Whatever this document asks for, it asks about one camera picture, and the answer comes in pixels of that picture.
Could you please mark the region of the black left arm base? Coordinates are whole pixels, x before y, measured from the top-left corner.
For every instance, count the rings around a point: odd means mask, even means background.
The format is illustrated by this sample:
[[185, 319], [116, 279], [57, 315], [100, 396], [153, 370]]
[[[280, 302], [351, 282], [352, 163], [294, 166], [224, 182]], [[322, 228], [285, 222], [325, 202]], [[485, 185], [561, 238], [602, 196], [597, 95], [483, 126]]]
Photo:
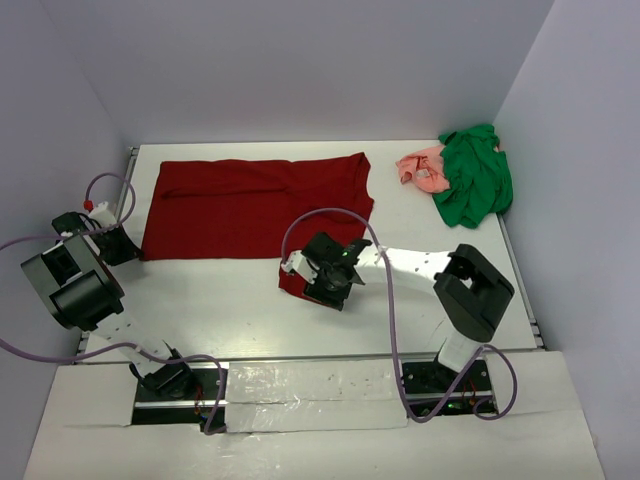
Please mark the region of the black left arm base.
[[223, 394], [211, 425], [206, 428], [223, 384], [217, 368], [161, 365], [146, 376], [141, 376], [134, 364], [129, 365], [129, 370], [137, 380], [132, 425], [191, 425], [198, 426], [201, 433], [217, 433], [225, 428]]

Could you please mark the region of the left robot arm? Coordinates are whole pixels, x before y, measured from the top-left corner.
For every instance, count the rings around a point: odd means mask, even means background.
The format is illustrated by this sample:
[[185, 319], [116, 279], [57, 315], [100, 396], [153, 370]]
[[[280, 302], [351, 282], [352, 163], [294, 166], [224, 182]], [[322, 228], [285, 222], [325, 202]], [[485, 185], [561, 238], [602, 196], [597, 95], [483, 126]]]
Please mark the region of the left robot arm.
[[109, 215], [103, 223], [66, 212], [52, 221], [65, 238], [21, 264], [53, 318], [64, 328], [91, 333], [111, 345], [133, 343], [124, 355], [142, 386], [159, 397], [183, 399], [196, 391], [194, 371], [179, 352], [125, 312], [124, 290], [109, 271], [141, 256]]

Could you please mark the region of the red t shirt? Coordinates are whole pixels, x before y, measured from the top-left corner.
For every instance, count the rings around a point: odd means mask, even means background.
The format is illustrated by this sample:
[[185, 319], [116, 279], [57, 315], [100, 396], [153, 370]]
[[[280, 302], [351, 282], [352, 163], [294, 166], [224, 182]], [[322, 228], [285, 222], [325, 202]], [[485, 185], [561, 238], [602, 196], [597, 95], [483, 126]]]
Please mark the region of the red t shirt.
[[165, 161], [142, 240], [143, 258], [270, 259], [326, 233], [363, 237], [374, 200], [364, 153], [321, 160]]

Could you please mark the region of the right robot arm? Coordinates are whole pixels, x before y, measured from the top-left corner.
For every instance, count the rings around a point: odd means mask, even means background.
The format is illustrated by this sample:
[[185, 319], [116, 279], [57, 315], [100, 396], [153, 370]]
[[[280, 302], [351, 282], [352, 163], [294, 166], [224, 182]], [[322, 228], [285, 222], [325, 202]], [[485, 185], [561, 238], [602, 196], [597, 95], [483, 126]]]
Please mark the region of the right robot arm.
[[281, 269], [303, 279], [303, 295], [342, 310], [354, 285], [391, 285], [437, 298], [452, 326], [424, 383], [455, 391], [467, 382], [466, 364], [490, 343], [515, 290], [475, 247], [422, 252], [378, 246], [356, 239], [343, 246], [328, 234], [316, 234], [289, 254]]

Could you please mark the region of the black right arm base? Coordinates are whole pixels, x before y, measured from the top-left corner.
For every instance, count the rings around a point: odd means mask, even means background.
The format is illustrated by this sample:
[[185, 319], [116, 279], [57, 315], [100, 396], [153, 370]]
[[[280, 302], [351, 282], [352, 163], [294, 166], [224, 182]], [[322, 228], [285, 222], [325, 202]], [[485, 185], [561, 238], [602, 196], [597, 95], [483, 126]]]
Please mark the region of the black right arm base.
[[[412, 412], [427, 416], [443, 398], [456, 377], [455, 372], [440, 366], [435, 360], [403, 361], [402, 384]], [[456, 386], [438, 416], [472, 415], [474, 409], [482, 415], [494, 415], [498, 410], [493, 400], [493, 387], [484, 360], [475, 360], [465, 377]]]

